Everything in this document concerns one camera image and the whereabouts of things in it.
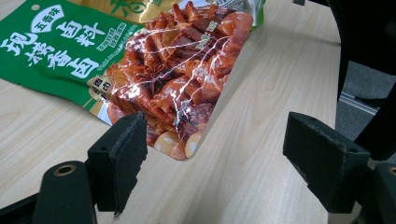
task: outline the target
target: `clamp jaw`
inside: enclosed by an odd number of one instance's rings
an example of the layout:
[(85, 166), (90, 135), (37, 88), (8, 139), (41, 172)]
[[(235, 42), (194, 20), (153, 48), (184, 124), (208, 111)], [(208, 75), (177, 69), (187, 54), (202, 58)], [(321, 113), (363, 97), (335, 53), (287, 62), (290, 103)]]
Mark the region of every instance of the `clamp jaw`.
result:
[(125, 116), (88, 150), (88, 159), (48, 169), (40, 191), (0, 210), (0, 223), (97, 223), (122, 213), (148, 154), (143, 113)]
[(396, 223), (395, 164), (370, 167), (371, 152), (321, 121), (293, 112), (283, 154), (328, 212), (349, 214), (358, 202), (362, 209), (355, 223)]

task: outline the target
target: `gray floor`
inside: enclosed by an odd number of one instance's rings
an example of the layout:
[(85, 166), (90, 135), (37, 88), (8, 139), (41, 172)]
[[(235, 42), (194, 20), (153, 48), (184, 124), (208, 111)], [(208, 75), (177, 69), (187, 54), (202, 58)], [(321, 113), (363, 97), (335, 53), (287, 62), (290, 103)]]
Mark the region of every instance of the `gray floor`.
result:
[[(340, 98), (337, 105), (335, 130), (354, 140), (374, 116), (377, 108), (354, 105), (353, 102), (350, 102), (352, 96), (368, 99), (386, 98), (395, 82), (396, 77), (394, 76), (350, 62), (343, 88), (343, 97)], [(396, 163), (396, 156), (393, 156), (389, 161)]]

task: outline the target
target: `white label sticker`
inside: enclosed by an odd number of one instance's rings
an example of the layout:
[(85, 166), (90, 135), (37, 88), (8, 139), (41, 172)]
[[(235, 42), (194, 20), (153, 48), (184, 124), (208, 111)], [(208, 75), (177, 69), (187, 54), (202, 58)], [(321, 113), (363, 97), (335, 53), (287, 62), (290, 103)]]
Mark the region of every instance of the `white label sticker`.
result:
[(64, 17), (61, 5), (47, 7), (40, 11), (32, 21), (31, 31), (33, 34), (46, 33), (52, 30), (52, 24)]

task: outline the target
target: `plastic packaging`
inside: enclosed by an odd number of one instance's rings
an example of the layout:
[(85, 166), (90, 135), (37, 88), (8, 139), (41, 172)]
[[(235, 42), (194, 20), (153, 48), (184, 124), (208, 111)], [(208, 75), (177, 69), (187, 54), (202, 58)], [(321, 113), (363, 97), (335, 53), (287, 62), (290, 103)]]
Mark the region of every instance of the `plastic packaging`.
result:
[(186, 160), (252, 23), (246, 12), (188, 2), (143, 27), (65, 1), (27, 0), (0, 22), (0, 77), (70, 99), (109, 124), (144, 111), (148, 145)]
[[(92, 7), (119, 19), (144, 24), (158, 16), (160, 12), (171, 10), (173, 4), (184, 8), (190, 0), (69, 0), (70, 2)], [(216, 4), (239, 11), (245, 11), (253, 17), (253, 27), (259, 27), (263, 21), (265, 0), (192, 0), (195, 7), (205, 7)]]

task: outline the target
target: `green package label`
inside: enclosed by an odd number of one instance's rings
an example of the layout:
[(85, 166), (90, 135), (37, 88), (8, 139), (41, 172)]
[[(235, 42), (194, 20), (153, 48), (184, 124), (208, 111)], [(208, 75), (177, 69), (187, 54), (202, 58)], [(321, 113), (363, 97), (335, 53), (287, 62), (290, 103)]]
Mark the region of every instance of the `green package label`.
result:
[(87, 83), (122, 57), (141, 28), (66, 1), (28, 0), (0, 23), (1, 78), (91, 110), (109, 84)]

